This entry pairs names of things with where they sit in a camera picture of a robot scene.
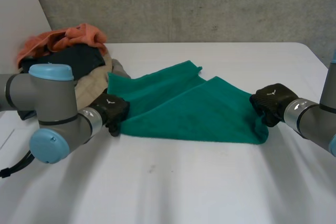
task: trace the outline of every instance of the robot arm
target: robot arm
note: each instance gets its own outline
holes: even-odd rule
[[[51,164],[88,142],[103,125],[120,123],[129,108],[124,100],[106,95],[108,99],[77,111],[67,65],[40,64],[29,74],[0,74],[0,90],[0,111],[36,110],[40,129],[31,136],[29,148],[38,160]]]
[[[302,137],[336,156],[336,54],[319,104],[299,98],[282,84],[258,90],[250,102],[267,126],[283,121]]]

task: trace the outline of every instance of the white wall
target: white wall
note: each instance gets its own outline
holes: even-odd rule
[[[49,30],[38,0],[0,0],[0,73],[15,72],[14,59],[24,41]]]

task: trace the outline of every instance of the teal towel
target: teal towel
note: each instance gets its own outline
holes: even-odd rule
[[[191,61],[127,79],[109,74],[108,94],[131,103],[121,133],[179,140],[262,144],[268,129],[246,93],[219,77],[205,81]]]

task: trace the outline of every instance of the orange cloth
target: orange cloth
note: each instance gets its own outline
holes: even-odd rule
[[[87,44],[90,47],[97,47],[100,53],[105,55],[107,48],[103,43],[106,42],[106,39],[106,35],[101,30],[89,24],[48,31],[26,41],[25,47],[16,57],[16,64],[19,67],[20,61],[25,57],[38,58],[48,55],[50,51],[61,51],[74,44]]]

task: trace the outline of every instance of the white table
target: white table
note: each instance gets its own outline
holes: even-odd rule
[[[107,44],[133,78],[185,60],[253,93],[283,83],[318,102],[326,67],[297,43]],[[0,168],[35,120],[0,119]],[[280,123],[260,146],[109,136],[0,180],[0,223],[335,223],[336,158]]]

